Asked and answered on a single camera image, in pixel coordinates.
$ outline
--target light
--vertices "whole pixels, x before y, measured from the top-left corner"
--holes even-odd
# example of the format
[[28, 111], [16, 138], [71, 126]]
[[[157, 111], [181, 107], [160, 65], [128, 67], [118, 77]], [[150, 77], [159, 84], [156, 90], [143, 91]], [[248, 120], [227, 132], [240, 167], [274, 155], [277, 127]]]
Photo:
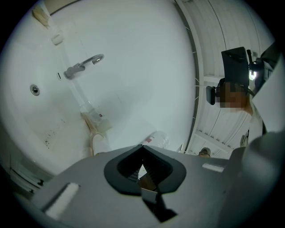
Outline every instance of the light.
[[249, 79], [250, 80], [254, 80], [256, 78], [256, 76], [257, 76], [257, 72], [256, 71], [253, 72], [253, 75], [251, 74], [251, 71], [249, 72]]

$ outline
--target chrome faucet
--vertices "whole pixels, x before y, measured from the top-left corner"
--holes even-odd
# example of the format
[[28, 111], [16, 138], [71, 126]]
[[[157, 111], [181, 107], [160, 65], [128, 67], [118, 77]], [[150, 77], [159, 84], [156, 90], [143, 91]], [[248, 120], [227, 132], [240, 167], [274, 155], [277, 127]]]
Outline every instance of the chrome faucet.
[[74, 66], [69, 67], [69, 68], [64, 72], [64, 75], [65, 75], [67, 78], [70, 78], [70, 77], [72, 77], [75, 73], [85, 70], [85, 66], [84, 66], [84, 65], [85, 65], [86, 63], [92, 61], [93, 64], [96, 64], [96, 63], [98, 63], [99, 61], [101, 61], [103, 58], [104, 58], [104, 55], [103, 55], [103, 54], [99, 54], [99, 55], [92, 56], [91, 58], [86, 59], [86, 60], [83, 61], [82, 63], [77, 63], [77, 64], [75, 64]]

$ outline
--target white wall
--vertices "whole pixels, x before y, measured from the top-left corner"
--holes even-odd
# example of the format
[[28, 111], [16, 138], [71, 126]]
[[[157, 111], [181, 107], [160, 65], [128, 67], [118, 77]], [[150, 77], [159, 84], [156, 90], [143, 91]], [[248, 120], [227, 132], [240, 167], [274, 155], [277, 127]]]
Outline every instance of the white wall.
[[90, 103], [111, 122], [112, 149], [165, 131], [170, 150], [189, 137], [195, 66], [190, 41], [168, 0], [85, 0], [52, 16], [69, 65], [104, 54], [76, 75]]

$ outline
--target drain opening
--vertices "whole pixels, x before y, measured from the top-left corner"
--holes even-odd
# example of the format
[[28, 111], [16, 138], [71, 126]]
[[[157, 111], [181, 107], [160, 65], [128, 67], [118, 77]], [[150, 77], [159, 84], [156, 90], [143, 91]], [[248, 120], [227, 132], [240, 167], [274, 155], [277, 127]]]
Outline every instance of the drain opening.
[[40, 94], [39, 87], [37, 87], [34, 84], [30, 86], [30, 90], [31, 90], [32, 94], [35, 95], [35, 96], [38, 96]]

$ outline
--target bathtub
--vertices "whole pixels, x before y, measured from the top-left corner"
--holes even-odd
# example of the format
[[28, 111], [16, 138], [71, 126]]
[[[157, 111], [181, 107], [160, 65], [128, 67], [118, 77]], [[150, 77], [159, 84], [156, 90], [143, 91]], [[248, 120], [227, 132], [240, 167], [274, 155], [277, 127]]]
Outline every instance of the bathtub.
[[[82, 159], [90, 145], [66, 68], [62, 50], [28, 12], [1, 53], [0, 118], [25, 158], [51, 176]], [[38, 96], [31, 84], [39, 88]]]

